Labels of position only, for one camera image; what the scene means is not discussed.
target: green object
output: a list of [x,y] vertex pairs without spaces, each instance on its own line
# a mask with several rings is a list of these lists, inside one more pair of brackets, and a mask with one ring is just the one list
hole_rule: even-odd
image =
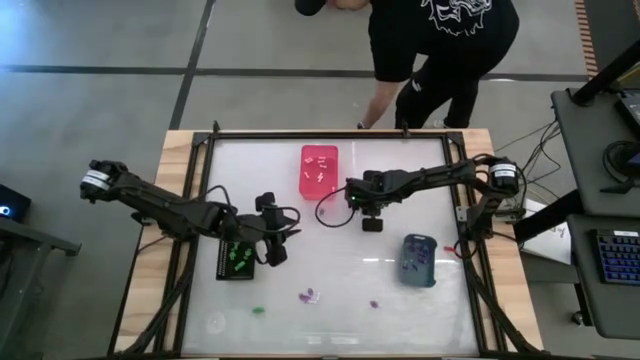
[[242,269],[245,265],[246,265],[246,263],[244,261],[240,261],[238,263],[238,265],[236,265],[236,267],[233,268],[233,270],[238,271],[238,270]]
[[233,243],[233,247],[231,248],[231,251],[229,252],[229,259],[231,259],[231,261],[236,259],[236,251],[238,250],[238,248],[240,247],[240,242],[236,241]]

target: keyboard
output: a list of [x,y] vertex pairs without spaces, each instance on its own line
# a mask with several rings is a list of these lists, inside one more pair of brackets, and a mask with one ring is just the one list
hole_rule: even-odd
[[603,283],[640,286],[640,236],[635,231],[594,230]]

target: person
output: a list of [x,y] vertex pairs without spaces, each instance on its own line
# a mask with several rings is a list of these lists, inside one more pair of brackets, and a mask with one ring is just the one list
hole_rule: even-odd
[[[325,0],[296,0],[296,9],[314,15]],[[502,61],[520,20],[511,0],[329,0],[338,9],[371,5],[369,37],[376,87],[359,129],[369,129],[385,113],[400,84],[395,128],[422,128],[451,100],[435,127],[466,128],[480,78]],[[415,74],[417,54],[427,55]]]

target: concrete floor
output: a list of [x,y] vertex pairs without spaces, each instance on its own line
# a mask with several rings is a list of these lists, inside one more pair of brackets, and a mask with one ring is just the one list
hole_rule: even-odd
[[[573,0],[513,0],[522,27],[498,73],[583,75]],[[306,19],[290,0],[218,0],[199,67],[370,70],[367,13]],[[186,67],[205,0],[0,1],[0,65]],[[0,183],[34,200],[29,224],[83,243],[75,259],[51,257],[43,294],[25,325],[22,353],[45,359],[106,352],[140,228],[119,204],[79,198],[91,159],[121,160],[153,180],[182,76],[0,73]],[[180,128],[353,128],[373,80],[196,77]],[[569,82],[481,84],[473,127],[496,147],[553,120],[549,94]],[[431,120],[442,117],[440,109]],[[390,127],[387,114],[380,127]],[[537,137],[500,152],[524,162]],[[562,171],[541,184],[558,195],[575,186],[560,138],[547,152]],[[541,160],[532,177],[550,169]],[[537,189],[546,199],[543,190]],[[572,288],[532,285],[547,350],[564,355],[637,354],[640,343],[599,338],[568,323]]]

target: small purple piece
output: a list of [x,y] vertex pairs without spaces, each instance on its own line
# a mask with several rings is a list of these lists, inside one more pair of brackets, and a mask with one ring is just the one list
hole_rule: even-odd
[[298,297],[300,298],[300,301],[302,301],[305,304],[309,303],[309,300],[311,300],[311,296],[305,295],[305,294],[300,294],[298,295]]

